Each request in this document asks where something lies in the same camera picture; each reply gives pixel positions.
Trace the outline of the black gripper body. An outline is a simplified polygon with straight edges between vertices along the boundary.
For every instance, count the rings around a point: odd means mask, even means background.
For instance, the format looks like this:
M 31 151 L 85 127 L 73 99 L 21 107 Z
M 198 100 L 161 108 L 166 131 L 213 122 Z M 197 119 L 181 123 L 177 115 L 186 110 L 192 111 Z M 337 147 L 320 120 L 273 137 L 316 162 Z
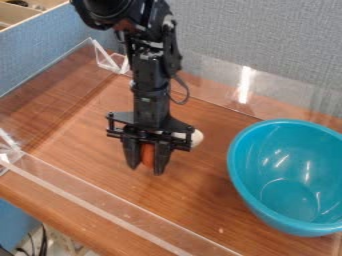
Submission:
M 134 89 L 134 106 L 129 112 L 110 112 L 107 136 L 118 138 L 126 152 L 140 152 L 145 145 L 165 145 L 166 151 L 190 151 L 196 128 L 174 118 L 170 90 Z

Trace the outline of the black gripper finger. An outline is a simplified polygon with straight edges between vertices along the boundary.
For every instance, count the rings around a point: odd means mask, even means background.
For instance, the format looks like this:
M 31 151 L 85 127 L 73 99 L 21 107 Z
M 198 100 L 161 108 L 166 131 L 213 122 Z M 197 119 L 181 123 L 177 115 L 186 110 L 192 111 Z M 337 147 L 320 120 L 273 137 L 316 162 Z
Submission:
M 129 167 L 135 170 L 142 162 L 142 145 L 135 138 L 123 138 L 123 151 Z
M 172 143 L 161 141 L 156 144 L 156 156 L 154 156 L 154 174 L 157 176 L 165 173 L 166 166 L 170 161 L 173 149 Z

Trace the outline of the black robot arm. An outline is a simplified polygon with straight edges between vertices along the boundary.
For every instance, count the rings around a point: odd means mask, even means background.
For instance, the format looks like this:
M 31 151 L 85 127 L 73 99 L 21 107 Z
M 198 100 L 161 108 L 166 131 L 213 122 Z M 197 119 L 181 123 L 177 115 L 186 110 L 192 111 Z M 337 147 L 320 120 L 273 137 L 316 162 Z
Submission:
M 181 82 L 177 20 L 166 0 L 70 0 L 86 25 L 114 30 L 126 45 L 134 110 L 107 114 L 107 135 L 121 140 L 127 165 L 165 173 L 172 154 L 192 149 L 196 128 L 172 116 L 172 83 Z

